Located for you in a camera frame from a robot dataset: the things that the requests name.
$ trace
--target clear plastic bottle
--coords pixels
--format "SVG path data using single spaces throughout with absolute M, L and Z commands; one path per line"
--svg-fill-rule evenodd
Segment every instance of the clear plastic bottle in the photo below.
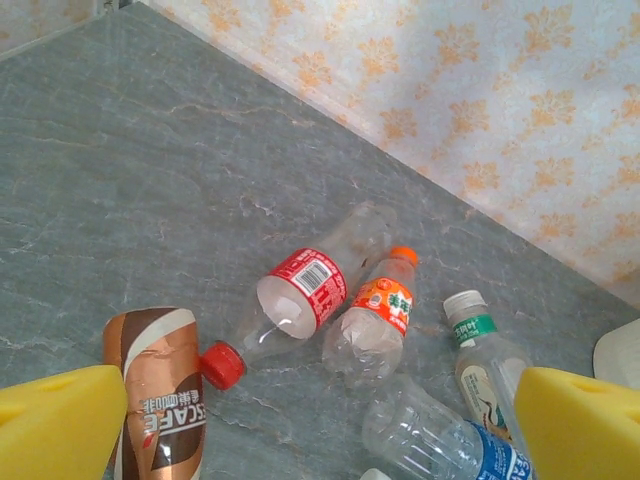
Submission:
M 322 362 L 342 372 L 349 387 L 377 385 L 391 375 L 402 358 L 415 291 L 418 255 L 394 247 L 369 275 L 351 308 L 329 328 Z
M 364 475 L 360 477 L 360 480 L 391 480 L 387 475 L 382 473 L 376 468 L 370 468 Z
M 361 203 L 328 235 L 261 278 L 236 331 L 201 356 L 205 378 L 226 390 L 248 364 L 304 343 L 344 303 L 367 267 L 388 254 L 396 220 L 390 207 Z
M 365 415 L 365 447 L 423 480 L 527 480 L 531 464 L 504 440 L 463 420 L 396 374 Z
M 520 376 L 532 366 L 526 353 L 497 332 L 487 304 L 476 290 L 444 301 L 460 353 L 456 381 L 474 420 L 527 454 L 513 407 Z

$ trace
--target floral wallpaper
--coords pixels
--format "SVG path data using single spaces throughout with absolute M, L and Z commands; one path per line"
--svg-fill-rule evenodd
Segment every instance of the floral wallpaper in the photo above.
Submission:
M 2 0 L 0 55 L 89 19 L 96 15 L 97 4 L 96 0 Z
M 640 0 L 148 0 L 640 307 Z

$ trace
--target orange bottle label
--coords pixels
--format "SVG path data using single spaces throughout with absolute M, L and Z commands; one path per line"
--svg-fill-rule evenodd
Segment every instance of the orange bottle label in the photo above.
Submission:
M 378 277 L 362 286 L 352 306 L 376 312 L 404 336 L 412 305 L 413 295 L 408 288 L 390 278 Z

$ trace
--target orange bottle cap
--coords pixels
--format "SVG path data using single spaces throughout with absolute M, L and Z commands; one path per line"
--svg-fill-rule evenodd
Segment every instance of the orange bottle cap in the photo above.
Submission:
M 391 249 L 390 257 L 404 257 L 409 260 L 409 263 L 414 267 L 418 265 L 418 254 L 413 248 L 410 247 L 393 247 Z

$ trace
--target red bottle label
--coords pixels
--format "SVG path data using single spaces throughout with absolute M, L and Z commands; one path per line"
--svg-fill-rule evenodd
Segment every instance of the red bottle label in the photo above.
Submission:
M 293 252 L 269 275 L 296 287 L 309 301 L 319 328 L 347 299 L 347 283 L 338 266 L 313 248 Z

